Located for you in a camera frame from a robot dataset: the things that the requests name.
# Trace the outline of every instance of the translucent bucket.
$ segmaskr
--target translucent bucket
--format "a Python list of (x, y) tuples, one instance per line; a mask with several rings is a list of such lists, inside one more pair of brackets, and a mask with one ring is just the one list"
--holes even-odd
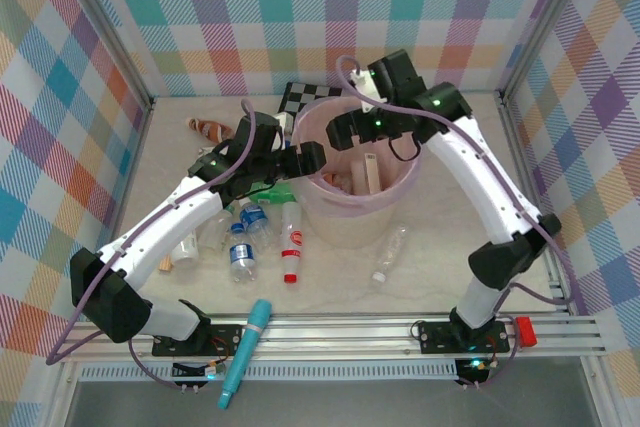
[[(359, 145), (339, 152), (331, 147), (326, 127), (334, 117), (359, 109), (354, 97), (329, 97), (307, 104), (296, 118), (292, 143), (314, 140), (323, 145), (327, 164), (321, 172), (293, 179), (291, 188), (304, 208), (313, 230), (336, 247), (358, 248), (374, 242), (389, 224), (398, 201), (418, 178), (420, 157), (409, 162), (398, 160), (387, 140)], [(402, 158), (415, 154), (410, 134), (393, 142)], [(382, 192), (372, 195), (350, 195), (333, 187), (322, 178), (324, 173), (350, 174), (351, 161), (363, 160), (374, 153), (378, 160)]]

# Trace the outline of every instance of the plaid wall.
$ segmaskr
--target plaid wall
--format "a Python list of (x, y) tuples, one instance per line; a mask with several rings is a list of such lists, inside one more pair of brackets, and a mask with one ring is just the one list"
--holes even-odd
[(35, 424), (69, 256), (109, 239), (142, 117), (77, 0), (0, 0), (0, 426)]
[(427, 84), (493, 90), (536, 1), (103, 0), (150, 90), (172, 96), (335, 84), (339, 55), (398, 48)]
[(570, 0), (515, 96), (546, 209), (564, 225), (582, 307), (640, 417), (640, 0)]
[(502, 72), (502, 75), (500, 77), (500, 82), (496, 86), (497, 89), (502, 89), (505, 87), (507, 81), (509, 80), (509, 77), (513, 72), (513, 68), (515, 67), (516, 63), (520, 59), (520, 54), (522, 54), (522, 49), (524, 49), (524, 47), (529, 42), (529, 39), (531, 38), (531, 34), (533, 33), (536, 27), (536, 23), (540, 18), (540, 14), (544, 12), (548, 2), (549, 0), (536, 1), (535, 7), (533, 8), (533, 10), (531, 10), (531, 13), (529, 14), (529, 18), (527, 19), (525, 28), (522, 30), (522, 33), (518, 38), (518, 42), (516, 43), (515, 47), (511, 51), (511, 55), (509, 56), (509, 61), (507, 62), (507, 66)]

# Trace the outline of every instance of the white bottle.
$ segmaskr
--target white bottle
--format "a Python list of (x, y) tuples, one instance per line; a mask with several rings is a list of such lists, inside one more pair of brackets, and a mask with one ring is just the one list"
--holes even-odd
[(233, 212), (233, 204), (229, 204), (224, 210), (214, 215), (202, 229), (198, 237), (198, 245), (221, 252), (224, 248), (229, 227), (233, 223)]
[(247, 197), (240, 199), (240, 222), (244, 230), (249, 235), (251, 243), (260, 251), (267, 250), (274, 241), (273, 229), (269, 225), (267, 214), (262, 207), (251, 202)]
[(256, 261), (253, 249), (247, 242), (247, 236), (241, 223), (231, 225), (229, 244), (229, 261), (231, 276), (236, 282), (246, 282), (256, 278)]
[(302, 211), (297, 202), (282, 204), (282, 262), (284, 263), (285, 284), (298, 281), (298, 264), (302, 250)]
[(169, 254), (171, 265), (174, 267), (195, 267), (198, 265), (200, 254), (196, 242), (196, 233), (191, 232), (182, 242), (175, 246)]
[(376, 270), (371, 278), (376, 283), (387, 281), (387, 275), (398, 263), (398, 258), (404, 250), (404, 244), (407, 240), (409, 228), (406, 224), (397, 223), (389, 229), (389, 236), (380, 245), (378, 250), (378, 260), (376, 261)]

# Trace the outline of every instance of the red button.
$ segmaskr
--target red button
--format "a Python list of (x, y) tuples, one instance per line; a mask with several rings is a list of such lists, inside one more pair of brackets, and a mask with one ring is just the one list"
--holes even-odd
[(536, 333), (529, 317), (516, 317), (520, 347), (533, 347), (538, 343)]

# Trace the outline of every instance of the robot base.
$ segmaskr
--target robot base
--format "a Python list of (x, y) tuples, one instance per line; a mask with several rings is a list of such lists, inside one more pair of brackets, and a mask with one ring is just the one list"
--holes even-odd
[(491, 322), (482, 335), (464, 346), (456, 339), (451, 322), (421, 321), (416, 327), (423, 354), (493, 354), (511, 350), (505, 325), (499, 321)]
[(240, 324), (208, 324), (201, 325), (199, 334), (207, 339), (197, 352), (184, 342), (175, 341), (169, 337), (156, 337), (151, 350), (154, 357), (217, 357), (228, 354), (233, 357), (242, 339), (242, 325)]

